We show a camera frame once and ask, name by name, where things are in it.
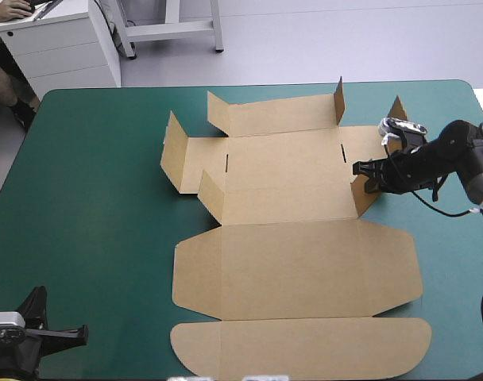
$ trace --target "person's hand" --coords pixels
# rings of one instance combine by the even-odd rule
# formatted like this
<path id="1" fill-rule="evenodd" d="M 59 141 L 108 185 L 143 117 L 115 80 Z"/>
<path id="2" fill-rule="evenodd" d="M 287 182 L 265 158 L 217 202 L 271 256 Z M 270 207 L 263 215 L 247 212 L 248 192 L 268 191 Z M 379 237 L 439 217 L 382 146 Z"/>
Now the person's hand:
<path id="1" fill-rule="evenodd" d="M 32 15 L 32 8 L 25 0 L 3 0 L 0 3 L 0 22 L 13 18 L 25 18 Z"/>

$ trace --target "white table frame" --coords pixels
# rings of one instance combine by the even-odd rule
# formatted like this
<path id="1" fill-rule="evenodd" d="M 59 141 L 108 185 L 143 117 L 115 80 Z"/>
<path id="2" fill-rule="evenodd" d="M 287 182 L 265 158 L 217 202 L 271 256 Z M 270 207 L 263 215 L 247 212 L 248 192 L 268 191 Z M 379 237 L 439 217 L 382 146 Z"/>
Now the white table frame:
<path id="1" fill-rule="evenodd" d="M 166 0 L 164 24 L 138 26 L 127 24 L 125 11 L 120 0 L 108 1 L 122 47 L 129 58 L 134 58 L 136 55 L 132 45 L 134 42 L 172 40 L 211 34 L 215 38 L 216 52 L 224 51 L 218 0 L 210 0 L 212 16 L 210 21 L 180 22 L 180 0 Z"/>

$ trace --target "shoe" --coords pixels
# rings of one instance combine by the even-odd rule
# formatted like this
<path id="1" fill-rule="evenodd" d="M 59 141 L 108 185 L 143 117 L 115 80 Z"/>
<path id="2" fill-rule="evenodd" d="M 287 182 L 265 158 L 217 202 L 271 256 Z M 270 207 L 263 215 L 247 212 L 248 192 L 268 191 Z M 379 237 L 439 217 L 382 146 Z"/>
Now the shoe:
<path id="1" fill-rule="evenodd" d="M 28 132 L 29 127 L 32 125 L 33 119 L 35 118 L 35 111 L 24 103 L 21 99 L 17 100 L 17 103 L 14 106 L 11 106 L 10 109 L 14 114 L 16 120 L 22 125 L 22 128 L 25 132 Z"/>

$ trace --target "drawer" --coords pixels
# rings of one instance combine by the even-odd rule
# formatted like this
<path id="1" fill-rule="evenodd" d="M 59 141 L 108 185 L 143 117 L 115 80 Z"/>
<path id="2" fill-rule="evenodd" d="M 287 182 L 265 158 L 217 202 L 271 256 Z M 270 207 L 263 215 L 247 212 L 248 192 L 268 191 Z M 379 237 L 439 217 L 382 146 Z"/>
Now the drawer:
<path id="1" fill-rule="evenodd" d="M 89 18 L 7 30 L 0 36 L 13 56 L 97 41 Z"/>
<path id="2" fill-rule="evenodd" d="M 48 91 L 55 89 L 119 87 L 119 81 L 120 79 L 115 78 L 108 66 L 90 67 L 28 79 L 29 84 L 40 99 Z"/>
<path id="3" fill-rule="evenodd" d="M 15 59 L 26 78 L 107 65 L 97 42 L 23 54 Z"/>

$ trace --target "person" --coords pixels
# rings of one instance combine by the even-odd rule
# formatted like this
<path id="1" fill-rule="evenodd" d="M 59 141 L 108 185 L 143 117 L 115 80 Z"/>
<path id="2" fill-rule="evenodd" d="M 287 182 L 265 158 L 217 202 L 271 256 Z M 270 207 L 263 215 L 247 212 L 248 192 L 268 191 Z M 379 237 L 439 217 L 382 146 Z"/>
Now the person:
<path id="1" fill-rule="evenodd" d="M 4 0 L 0 2 L 0 22 L 25 18 L 31 15 L 32 8 L 26 0 Z M 35 110 L 17 95 L 9 75 L 27 84 L 25 76 L 21 73 L 14 58 L 0 40 L 0 104 L 12 110 L 16 120 L 27 133 L 35 117 Z M 30 103 L 37 107 L 38 98 L 34 96 L 33 101 Z"/>

